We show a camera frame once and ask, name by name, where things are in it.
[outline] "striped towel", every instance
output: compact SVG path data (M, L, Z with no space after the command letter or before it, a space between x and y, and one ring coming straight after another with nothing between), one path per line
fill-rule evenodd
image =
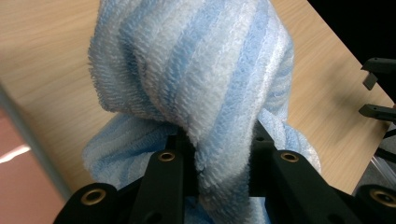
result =
M269 0L102 0L89 56L101 106L119 112L83 152L97 181L135 181L181 127L200 192L185 222L265 223L264 198L248 197L257 119L320 169L287 124L293 46Z

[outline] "light wood tabletop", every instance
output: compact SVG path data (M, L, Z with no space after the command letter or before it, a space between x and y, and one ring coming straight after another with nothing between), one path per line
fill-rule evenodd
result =
M351 193L389 124L358 112L392 106L376 85L361 84L361 65L305 0L274 0L294 40L290 124L318 151L328 183ZM0 81L66 183L92 182L81 150L114 116L98 104L87 50L99 1L0 2Z

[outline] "blue and white towel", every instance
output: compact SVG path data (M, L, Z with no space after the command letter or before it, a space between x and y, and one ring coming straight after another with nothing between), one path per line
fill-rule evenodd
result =
M186 223L265 223L264 198L248 197L257 119L320 169L287 124L293 46L269 0L102 0L89 55L101 106L120 112L84 149L97 181L135 181L181 127L200 192Z

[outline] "wooden surface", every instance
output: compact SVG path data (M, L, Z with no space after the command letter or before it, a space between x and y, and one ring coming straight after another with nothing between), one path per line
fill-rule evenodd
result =
M358 113L391 106L352 54L305 0L274 0L295 43L290 124L317 149L322 174L352 192L388 124ZM81 150L113 116L98 104L87 49L98 1L0 2L0 81L73 190L91 183Z

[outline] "towel fold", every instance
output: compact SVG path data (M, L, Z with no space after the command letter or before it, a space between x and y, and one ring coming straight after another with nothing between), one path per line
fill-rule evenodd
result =
M83 152L97 181L135 181L181 127L200 192L186 201L186 223L268 222L264 198L248 197L257 119L278 149L320 169L287 124L293 47L268 0L103 0L89 55L101 106L119 112Z

